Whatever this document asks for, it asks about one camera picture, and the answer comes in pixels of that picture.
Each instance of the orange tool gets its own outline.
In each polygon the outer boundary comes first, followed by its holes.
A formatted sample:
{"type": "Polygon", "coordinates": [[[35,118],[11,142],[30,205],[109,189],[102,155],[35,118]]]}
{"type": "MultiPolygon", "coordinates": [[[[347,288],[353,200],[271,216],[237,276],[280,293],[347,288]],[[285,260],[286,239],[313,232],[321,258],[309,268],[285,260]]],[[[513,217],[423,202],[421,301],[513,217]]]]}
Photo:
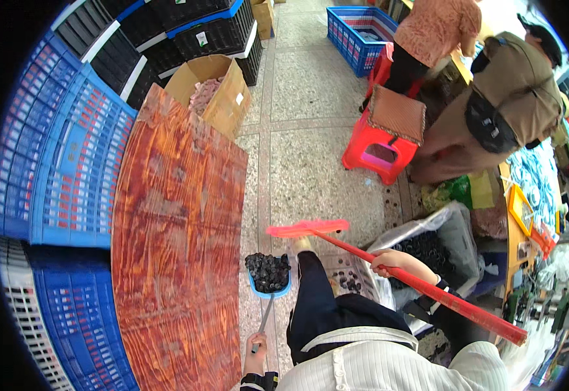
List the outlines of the orange tool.
{"type": "MultiPolygon", "coordinates": [[[[335,246],[341,247],[343,250],[347,250],[351,254],[358,256],[360,259],[366,260],[367,262],[373,262],[375,256],[367,253],[357,247],[351,246],[341,240],[329,237],[325,235],[325,232],[330,232],[328,228],[334,226],[345,227],[338,229],[346,229],[349,224],[345,220],[333,220],[322,222],[320,220],[315,222],[302,221],[298,224],[292,226],[281,226],[274,227],[270,226],[267,229],[267,233],[280,238],[293,238],[305,235],[315,235],[321,239],[327,240],[335,246]]],[[[476,307],[475,305],[464,301],[460,297],[456,297],[451,293],[447,293],[444,290],[431,285],[421,278],[417,278],[400,268],[385,267],[380,266],[380,268],[387,270],[391,276],[397,278],[414,289],[425,294],[429,298],[438,301],[440,304],[451,309],[452,311],[458,312],[463,317],[476,322],[486,330],[497,333],[500,337],[509,340],[517,346],[523,345],[526,338],[528,337],[528,332],[512,325],[505,320],[496,317],[495,315],[488,313],[487,311],[476,307]]]]}

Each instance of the pink broom head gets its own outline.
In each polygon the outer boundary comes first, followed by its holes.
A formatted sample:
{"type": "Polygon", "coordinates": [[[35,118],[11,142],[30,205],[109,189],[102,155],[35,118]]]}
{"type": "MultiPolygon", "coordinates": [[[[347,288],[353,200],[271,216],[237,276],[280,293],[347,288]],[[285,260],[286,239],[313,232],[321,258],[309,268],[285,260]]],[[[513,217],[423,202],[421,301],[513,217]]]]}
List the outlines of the pink broom head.
{"type": "Polygon", "coordinates": [[[349,229],[347,220],[301,220],[299,223],[289,226],[270,226],[267,234],[276,238],[297,238],[306,235],[315,235],[315,232],[328,233],[349,229]]]}

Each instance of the black trousers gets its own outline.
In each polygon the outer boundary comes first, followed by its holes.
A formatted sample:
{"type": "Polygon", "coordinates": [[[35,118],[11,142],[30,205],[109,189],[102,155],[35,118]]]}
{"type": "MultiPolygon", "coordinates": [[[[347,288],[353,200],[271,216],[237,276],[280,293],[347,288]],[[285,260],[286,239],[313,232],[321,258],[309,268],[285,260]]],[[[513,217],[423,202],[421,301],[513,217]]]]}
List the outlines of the black trousers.
{"type": "Polygon", "coordinates": [[[373,300],[355,293],[335,298],[326,271],[315,253],[301,252],[298,260],[301,273],[299,292],[287,329],[287,344],[291,348],[293,364],[347,345],[347,342],[324,343],[306,353],[301,351],[318,335],[340,328],[380,326],[411,333],[401,316],[373,300]]]}
{"type": "MultiPolygon", "coordinates": [[[[425,76],[428,70],[429,67],[412,57],[400,45],[393,43],[391,74],[384,83],[384,87],[398,94],[407,94],[414,82],[425,76]]],[[[363,101],[363,109],[367,108],[370,98],[366,98],[363,101]]]]}

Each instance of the white label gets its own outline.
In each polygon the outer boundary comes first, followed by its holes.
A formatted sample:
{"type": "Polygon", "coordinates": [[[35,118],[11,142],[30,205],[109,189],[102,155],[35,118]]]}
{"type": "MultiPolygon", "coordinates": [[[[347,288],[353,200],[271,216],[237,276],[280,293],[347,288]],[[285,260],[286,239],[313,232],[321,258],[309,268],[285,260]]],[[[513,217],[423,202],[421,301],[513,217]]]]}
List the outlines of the white label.
{"type": "Polygon", "coordinates": [[[197,38],[197,42],[200,43],[200,48],[208,43],[206,39],[206,33],[202,31],[202,33],[196,34],[195,37],[197,38]]]}

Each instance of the cardboard box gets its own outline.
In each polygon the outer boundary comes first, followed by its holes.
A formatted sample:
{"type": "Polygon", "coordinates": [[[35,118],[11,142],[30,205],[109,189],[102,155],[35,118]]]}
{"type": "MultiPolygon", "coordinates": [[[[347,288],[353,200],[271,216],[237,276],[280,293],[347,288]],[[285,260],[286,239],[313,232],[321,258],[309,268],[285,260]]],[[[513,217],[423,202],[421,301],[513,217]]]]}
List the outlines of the cardboard box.
{"type": "Polygon", "coordinates": [[[194,58],[182,64],[171,77],[165,91],[185,107],[195,93],[195,83],[226,76],[210,100],[202,119],[234,140],[252,100],[241,68],[235,59],[223,54],[194,58]]]}
{"type": "Polygon", "coordinates": [[[258,36],[262,40],[276,36],[274,8],[270,0],[252,0],[252,13],[258,24],[258,36]]]}

